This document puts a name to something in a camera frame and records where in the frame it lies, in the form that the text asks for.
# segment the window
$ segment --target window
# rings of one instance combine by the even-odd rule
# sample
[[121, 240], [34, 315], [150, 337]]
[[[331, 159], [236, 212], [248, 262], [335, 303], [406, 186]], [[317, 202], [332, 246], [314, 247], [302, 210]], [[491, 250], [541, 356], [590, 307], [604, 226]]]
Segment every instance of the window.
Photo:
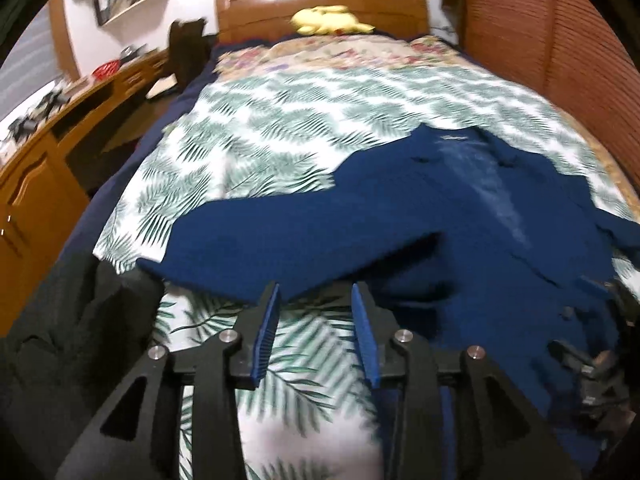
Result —
[[0, 67], [0, 120], [61, 75], [47, 5], [29, 24]]

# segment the green leaf pattern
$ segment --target green leaf pattern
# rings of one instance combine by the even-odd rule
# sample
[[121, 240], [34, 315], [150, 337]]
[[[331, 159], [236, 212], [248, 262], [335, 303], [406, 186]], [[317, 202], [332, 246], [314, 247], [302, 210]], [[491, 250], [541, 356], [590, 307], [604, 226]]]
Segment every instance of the green leaf pattern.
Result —
[[[351, 153], [407, 136], [421, 122], [481, 126], [548, 156], [561, 173], [588, 179], [596, 206], [632, 218], [582, 137], [520, 85], [456, 66], [273, 72], [201, 92], [131, 179], [95, 254], [118, 272], [140, 256], [161, 260], [175, 219], [203, 202], [327, 189]], [[640, 296], [631, 263], [616, 254], [614, 265]], [[286, 306], [265, 380], [238, 391], [251, 480], [381, 477], [376, 413], [345, 298], [348, 291], [325, 291]], [[231, 327], [242, 308], [168, 284], [153, 337], [172, 350], [194, 346]], [[182, 409], [183, 480], [191, 479], [192, 393], [185, 390]]]

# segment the wooden cabinet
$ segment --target wooden cabinet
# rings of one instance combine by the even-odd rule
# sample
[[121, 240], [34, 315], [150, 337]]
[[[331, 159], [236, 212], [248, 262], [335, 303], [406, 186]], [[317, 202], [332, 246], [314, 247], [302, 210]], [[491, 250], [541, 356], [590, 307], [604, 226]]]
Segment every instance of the wooden cabinet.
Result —
[[153, 52], [95, 84], [0, 168], [0, 336], [55, 263], [88, 205], [86, 191], [108, 177], [96, 176], [102, 149], [165, 62], [166, 52]]
[[589, 0], [465, 0], [466, 52], [570, 113], [640, 187], [640, 72]]
[[0, 173], [0, 334], [47, 274], [88, 198], [54, 137], [36, 134]]

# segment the wooden desk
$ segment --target wooden desk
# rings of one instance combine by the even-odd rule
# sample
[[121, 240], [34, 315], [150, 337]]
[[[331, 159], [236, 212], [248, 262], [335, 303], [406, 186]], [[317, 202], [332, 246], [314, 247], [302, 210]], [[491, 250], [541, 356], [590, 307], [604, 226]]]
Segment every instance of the wooden desk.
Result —
[[0, 335], [4, 335], [88, 205], [92, 153], [111, 123], [162, 75], [166, 53], [142, 57], [78, 96], [0, 168]]

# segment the dark blanket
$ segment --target dark blanket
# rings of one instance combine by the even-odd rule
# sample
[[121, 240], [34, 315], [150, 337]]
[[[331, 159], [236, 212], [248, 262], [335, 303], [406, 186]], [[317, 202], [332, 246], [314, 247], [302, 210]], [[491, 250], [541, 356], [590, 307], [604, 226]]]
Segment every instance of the dark blanket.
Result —
[[0, 454], [13, 479], [53, 479], [148, 346], [164, 286], [91, 253], [59, 260], [0, 340]]
[[593, 466], [599, 443], [572, 426], [573, 379], [546, 344], [565, 339], [592, 356], [615, 345], [604, 300], [583, 283], [615, 276], [611, 245], [637, 263], [640, 226], [596, 209], [582, 177], [476, 128], [420, 126], [356, 152], [334, 177], [331, 190], [204, 204], [175, 222], [160, 264], [138, 263], [252, 303], [269, 280], [286, 300], [364, 279], [406, 327], [450, 348], [484, 346]]

